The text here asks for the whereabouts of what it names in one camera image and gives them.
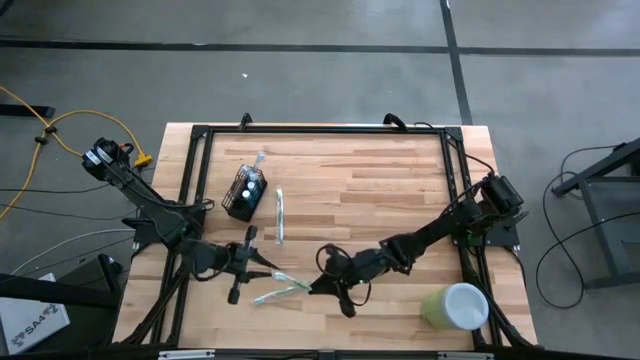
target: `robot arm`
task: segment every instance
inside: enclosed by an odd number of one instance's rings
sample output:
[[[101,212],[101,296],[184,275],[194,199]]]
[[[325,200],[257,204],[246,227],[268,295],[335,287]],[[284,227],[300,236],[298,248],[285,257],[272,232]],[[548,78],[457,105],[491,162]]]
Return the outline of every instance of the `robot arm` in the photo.
[[[478,191],[482,200],[476,202],[474,197]],[[342,313],[347,317],[355,316],[354,305],[357,304],[349,298],[349,289],[369,283],[390,270],[409,275],[416,259],[429,245],[449,235],[486,234],[495,223],[517,215],[523,203],[509,180],[494,174],[489,174],[467,193],[470,196],[453,202],[436,220],[414,233],[382,240],[378,249],[366,249],[351,257],[332,244],[325,245],[322,249],[329,257],[324,270],[321,269],[322,275],[311,284],[310,293],[336,296]]]
[[[142,211],[148,219],[125,222],[136,225],[140,222],[155,226],[160,241],[171,251],[177,251],[185,259],[186,270],[198,281],[211,280],[225,272],[236,277],[229,303],[238,301],[238,287],[258,277],[269,277],[269,272],[246,271],[249,260],[277,269],[253,247],[257,229],[249,227],[245,241],[226,246],[200,241],[204,212],[213,207],[212,201],[201,204],[182,205],[168,201],[156,193],[129,165],[129,153],[133,147],[124,149],[114,141],[98,139],[82,156],[82,166],[100,181],[107,181],[120,190]],[[201,276],[207,270],[210,276]]]

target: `black metal frame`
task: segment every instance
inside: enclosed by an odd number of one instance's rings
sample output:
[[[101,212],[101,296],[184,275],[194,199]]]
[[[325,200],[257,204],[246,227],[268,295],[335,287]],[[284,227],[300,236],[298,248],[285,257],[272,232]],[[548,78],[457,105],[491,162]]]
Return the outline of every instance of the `black metal frame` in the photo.
[[[109,292],[60,282],[0,274],[0,297],[117,310],[120,306],[122,291],[118,286],[116,274],[105,265],[110,261],[108,256],[98,255],[98,261],[109,286]]]
[[[384,124],[393,123],[390,120],[385,118]],[[189,185],[191,183],[191,178],[193,174],[193,167],[195,164],[196,158],[196,150],[198,147],[198,143],[200,139],[204,138],[204,152],[202,156],[202,160],[200,163],[200,173],[198,175],[197,186],[195,191],[195,201],[201,202],[205,192],[206,178],[207,172],[209,170],[209,160],[211,156],[211,150],[213,147],[214,136],[217,133],[305,133],[305,134],[397,134],[398,136],[402,135],[437,135],[440,139],[441,147],[442,147],[442,156],[445,167],[445,176],[447,178],[447,185],[449,190],[449,198],[454,200],[457,195],[457,185],[456,185],[456,177],[454,174],[453,168],[453,160],[451,156],[451,150],[449,144],[452,143],[456,146],[460,151],[458,152],[458,161],[461,169],[461,177],[463,186],[468,188],[471,186],[471,178],[469,175],[469,167],[467,164],[467,158],[464,156],[464,141],[462,137],[462,131],[460,127],[446,127],[446,128],[428,128],[428,127],[410,127],[407,128],[398,126],[380,126],[380,125],[340,125],[337,124],[335,126],[327,125],[327,126],[300,126],[300,125],[255,125],[252,124],[251,121],[243,121],[242,126],[238,126],[236,124],[229,125],[193,125],[191,129],[189,148],[187,150],[187,158],[185,161],[185,167],[182,177],[182,183],[180,186],[180,194],[178,201],[182,204],[185,204],[187,201],[187,195],[189,190]],[[457,245],[458,252],[460,256],[469,256],[467,247],[465,246],[464,239],[453,239],[453,243]],[[483,284],[491,291],[491,281],[488,272],[488,266],[486,262],[486,257],[484,252],[478,250],[477,261],[478,261],[478,269],[479,269],[479,277]],[[173,276],[174,267],[176,264],[176,253],[169,253],[167,255],[167,260],[165,263],[161,290],[160,293],[164,293],[166,291],[169,282]],[[164,344],[171,346],[178,346],[180,339],[180,330],[182,328],[182,321],[184,318],[184,307],[186,302],[186,293],[188,290],[188,280],[184,281],[181,287],[177,292],[177,299],[175,302],[174,309],[174,318],[172,320],[171,331],[166,339]],[[161,333],[162,327],[164,323],[164,311],[159,317],[158,321],[154,324],[152,333],[151,333],[151,343],[158,344],[161,342]],[[491,330],[491,343],[495,345],[502,344],[502,338],[500,334],[500,330],[498,328],[497,323],[493,318],[489,319],[489,326]],[[484,345],[484,341],[482,339],[482,335],[479,330],[472,332],[472,338],[475,348],[479,348]],[[261,350],[261,349],[224,349],[226,352],[251,352],[252,354],[262,354],[262,355],[273,355],[274,350]],[[289,350],[275,350],[278,354],[288,354],[291,351]],[[433,351],[392,351],[392,352],[371,352],[371,351],[362,351],[362,352],[354,352],[354,354],[363,354],[367,356],[381,356],[385,357],[387,355],[391,356],[426,356],[432,355]]]
[[[584,198],[591,222],[597,224],[601,222],[602,215],[598,214],[591,190],[591,183],[596,182],[637,182],[638,177],[604,177],[605,175],[631,164],[636,166],[640,163],[640,138],[621,145],[604,159],[589,166],[585,170],[567,179],[557,187],[551,189],[556,197],[561,197],[572,190],[580,190]],[[640,283],[640,272],[633,270],[626,251],[620,239],[610,239],[605,235],[602,226],[595,227],[595,234],[600,243],[600,247],[609,267],[610,275],[585,282],[586,289],[599,289],[620,285]]]
[[[30,105],[31,108],[43,118],[51,118],[56,109],[51,106]],[[23,105],[0,104],[0,116],[35,117],[31,110]]]

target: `wooden table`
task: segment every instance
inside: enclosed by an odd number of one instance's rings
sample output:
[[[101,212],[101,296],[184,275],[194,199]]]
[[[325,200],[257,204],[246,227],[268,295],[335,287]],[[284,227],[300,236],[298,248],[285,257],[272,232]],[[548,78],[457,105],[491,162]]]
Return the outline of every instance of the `wooden table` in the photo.
[[[153,187],[165,198],[178,197],[191,126],[167,124],[153,179]],[[462,129],[467,152],[495,166],[488,129]],[[252,164],[258,151],[267,153],[262,169],[269,187],[251,222],[259,228],[257,247],[285,272],[309,282],[320,274],[314,262],[320,246],[333,242],[350,254],[377,248],[379,240],[432,221],[449,202],[435,136],[216,134],[205,198],[214,199],[217,206],[207,214],[203,237],[207,241],[243,240],[248,224],[227,216],[220,203],[240,165]],[[200,164],[199,157],[195,163]],[[469,161],[469,168],[472,182],[487,173],[474,161]],[[190,199],[198,169],[194,167]],[[284,191],[284,246],[274,242],[276,185]],[[114,341],[130,334],[158,297],[165,256],[164,247],[155,245],[133,262]],[[487,261],[496,301],[525,338],[535,342],[517,262],[501,248],[488,248]],[[427,249],[411,276],[388,273],[377,278],[371,299],[356,308],[358,315],[352,319],[340,313],[337,299],[331,296],[298,294],[273,304],[252,305],[254,298],[283,288],[271,279],[241,287],[235,306],[226,302],[231,276],[204,283],[191,280],[180,346],[472,349],[469,332],[438,331],[419,316],[425,295],[460,281],[459,258],[448,238]],[[365,290],[364,285],[352,290],[354,301],[362,301]],[[165,329],[170,328],[172,306]]]

